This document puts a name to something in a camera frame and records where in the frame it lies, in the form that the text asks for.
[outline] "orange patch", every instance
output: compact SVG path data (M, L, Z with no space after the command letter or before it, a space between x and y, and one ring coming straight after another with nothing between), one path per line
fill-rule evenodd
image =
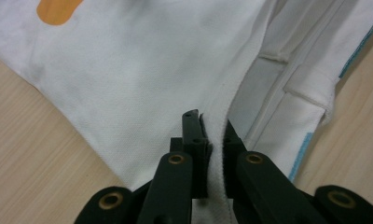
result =
M41 0L37 7L39 19L49 25L67 22L82 0Z

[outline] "white towel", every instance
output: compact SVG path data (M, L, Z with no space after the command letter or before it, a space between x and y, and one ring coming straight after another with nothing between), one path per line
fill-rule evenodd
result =
M227 118L292 179L373 25L373 0L57 1L64 10L55 12L51 3L0 0L0 58L130 189L153 177L181 135L181 115L204 113L210 198L194 205L194 223L232 221L222 176Z

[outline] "white fabric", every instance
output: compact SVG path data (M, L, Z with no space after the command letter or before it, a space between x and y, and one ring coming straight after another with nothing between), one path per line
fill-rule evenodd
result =
M210 199L194 202L194 223L232 221L222 176L227 117L248 149L292 179L373 24L373 0L85 0L58 26L37 17L38 4L0 0L0 58L128 188L152 178L184 112L204 113L214 145Z

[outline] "blue edge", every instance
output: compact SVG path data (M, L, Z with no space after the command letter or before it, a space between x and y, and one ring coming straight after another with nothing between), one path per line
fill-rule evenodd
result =
M364 47L364 45L366 44L367 40L372 36L372 34L373 34L373 25L370 28L369 32L365 35L364 39L361 41L361 44L358 46L358 48L352 54L352 57L350 57L350 59L344 64L344 67L341 70L340 76L338 76L338 77L342 78L344 76L344 74L346 73L347 69L350 67L350 65L355 60L355 58L357 57L357 55L359 54L359 52L361 51L361 49ZM295 180L295 177L297 175L297 170L299 169L299 166L302 163L302 159L303 159L303 157L305 155L306 149L309 146L309 143L311 141L312 135L313 135L313 133L306 133L305 139L302 142L302 146L300 147L299 152L297 153L297 158L295 159L294 165L292 166L291 173L288 176L288 179L291 182L294 182L294 180Z

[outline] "wooden surface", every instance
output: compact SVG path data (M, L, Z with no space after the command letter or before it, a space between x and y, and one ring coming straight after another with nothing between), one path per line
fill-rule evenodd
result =
M336 184L373 203L373 38L359 58L296 185L313 193ZM122 183L65 117L0 62L0 223L73 223L97 190L113 185Z

